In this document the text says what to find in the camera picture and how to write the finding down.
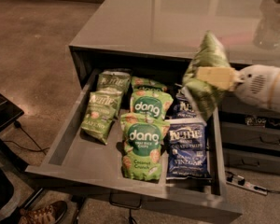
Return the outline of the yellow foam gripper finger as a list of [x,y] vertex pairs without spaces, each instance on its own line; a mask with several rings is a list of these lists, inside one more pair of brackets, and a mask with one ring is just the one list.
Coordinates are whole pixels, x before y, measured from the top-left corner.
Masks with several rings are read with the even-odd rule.
[[240,73],[230,67],[199,67],[196,78],[224,91],[233,91],[240,83]]

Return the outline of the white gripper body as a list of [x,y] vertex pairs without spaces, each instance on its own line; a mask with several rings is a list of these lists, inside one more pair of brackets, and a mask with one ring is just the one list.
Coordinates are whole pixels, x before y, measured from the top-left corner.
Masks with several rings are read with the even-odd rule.
[[243,82],[234,94],[244,103],[280,110],[280,67],[250,65],[240,71]]

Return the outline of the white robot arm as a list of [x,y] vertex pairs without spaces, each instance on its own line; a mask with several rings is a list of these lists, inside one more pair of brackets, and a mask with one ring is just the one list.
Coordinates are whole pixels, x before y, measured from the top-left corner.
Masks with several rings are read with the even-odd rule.
[[196,78],[233,92],[246,104],[280,113],[280,67],[262,64],[249,65],[241,70],[199,67]]

